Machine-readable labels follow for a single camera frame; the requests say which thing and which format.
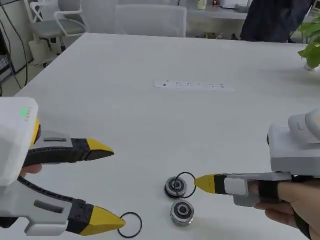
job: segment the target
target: power strip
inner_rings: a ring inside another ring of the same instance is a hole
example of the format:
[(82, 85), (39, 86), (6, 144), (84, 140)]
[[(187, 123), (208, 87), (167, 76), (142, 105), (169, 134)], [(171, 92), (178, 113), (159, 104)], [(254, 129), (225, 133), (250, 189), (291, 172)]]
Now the power strip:
[(162, 89), (185, 89), (185, 90), (207, 90), (207, 91), (234, 91), (235, 89), (225, 84), (201, 83), (190, 81), (155, 81), (154, 86)]

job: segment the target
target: table surface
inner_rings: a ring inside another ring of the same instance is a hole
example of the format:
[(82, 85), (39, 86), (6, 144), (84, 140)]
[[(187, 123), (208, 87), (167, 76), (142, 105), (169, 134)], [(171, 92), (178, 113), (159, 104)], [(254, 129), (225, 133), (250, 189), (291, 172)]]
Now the table surface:
[[(262, 211), (200, 189), (188, 199), (195, 209), (192, 224), (178, 228), (170, 219), (173, 201), (164, 194), (166, 180), (183, 171), (198, 177), (270, 171), (270, 124), (319, 107), (320, 75), (303, 68), (297, 54), (303, 47), (87, 33), (17, 96), (38, 102), (44, 130), (95, 138), (115, 155), (44, 166), (28, 179), (118, 215), (137, 212), (143, 220), (137, 240), (303, 240)], [(163, 80), (229, 84), (235, 91), (154, 87)], [(0, 231), (0, 239), (21, 239), (26, 223)], [(134, 231), (136, 222), (130, 224), (124, 231)], [(67, 232), (29, 237), (80, 238)], [(87, 239), (121, 237), (112, 231)]]

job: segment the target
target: ball bearing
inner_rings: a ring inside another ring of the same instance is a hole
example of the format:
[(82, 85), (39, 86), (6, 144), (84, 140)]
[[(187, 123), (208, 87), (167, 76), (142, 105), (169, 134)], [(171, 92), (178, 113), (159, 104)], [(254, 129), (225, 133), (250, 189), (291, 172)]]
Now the ball bearing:
[(164, 186), (165, 194), (172, 199), (178, 199), (179, 196), (183, 196), (187, 191), (187, 184), (185, 180), (175, 176), (170, 177)]
[(194, 214), (194, 207), (186, 200), (177, 200), (171, 206), (171, 219), (179, 227), (189, 226), (194, 218)]

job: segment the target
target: o-ring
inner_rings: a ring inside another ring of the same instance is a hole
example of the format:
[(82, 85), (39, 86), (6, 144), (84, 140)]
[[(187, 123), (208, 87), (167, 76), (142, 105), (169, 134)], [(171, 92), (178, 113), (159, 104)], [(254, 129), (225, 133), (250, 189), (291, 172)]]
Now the o-ring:
[[(194, 180), (196, 180), (196, 177), (195, 177), (191, 172), (183, 171), (183, 172), (179, 173), (178, 176), (175, 177), (175, 180), (174, 180), (173, 184), (176, 183), (176, 181), (178, 180), (178, 178), (179, 178), (182, 174), (189, 174), (191, 177), (193, 177)], [(192, 191), (188, 196), (179, 195), (178, 190), (177, 190), (176, 188), (174, 188), (174, 191), (175, 191), (176, 195), (177, 195), (179, 198), (187, 199), (187, 198), (190, 198), (190, 197), (195, 193), (196, 188), (197, 188), (197, 186), (194, 185), (193, 191)]]
[(120, 234), (121, 237), (123, 237), (123, 238), (125, 238), (125, 239), (132, 239), (132, 238), (136, 237), (136, 236), (141, 232), (141, 229), (142, 229), (142, 219), (141, 219), (141, 217), (140, 217), (137, 213), (135, 213), (135, 212), (133, 212), (133, 211), (128, 211), (128, 212), (122, 214), (122, 216), (121, 216), (120, 218), (122, 219), (122, 218), (123, 218), (124, 216), (126, 216), (126, 215), (134, 215), (134, 216), (136, 216), (136, 217), (140, 220), (140, 229), (139, 229), (139, 231), (138, 231), (136, 234), (132, 235), (132, 236), (123, 235), (123, 234), (120, 232), (119, 229), (117, 229), (117, 231), (118, 231), (118, 233)]

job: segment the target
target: human hand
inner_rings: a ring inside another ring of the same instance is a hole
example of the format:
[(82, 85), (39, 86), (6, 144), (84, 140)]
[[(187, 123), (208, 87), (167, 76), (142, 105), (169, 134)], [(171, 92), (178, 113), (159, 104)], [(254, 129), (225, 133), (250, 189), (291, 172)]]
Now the human hand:
[(297, 228), (294, 211), (309, 224), (312, 240), (320, 240), (320, 180), (304, 183), (280, 182), (278, 197), (287, 203), (258, 203), (255, 208), (278, 223)]
[(41, 171), (41, 169), (42, 166), (40, 164), (24, 167), (20, 172), (20, 176), (25, 177), (27, 174), (37, 174)]

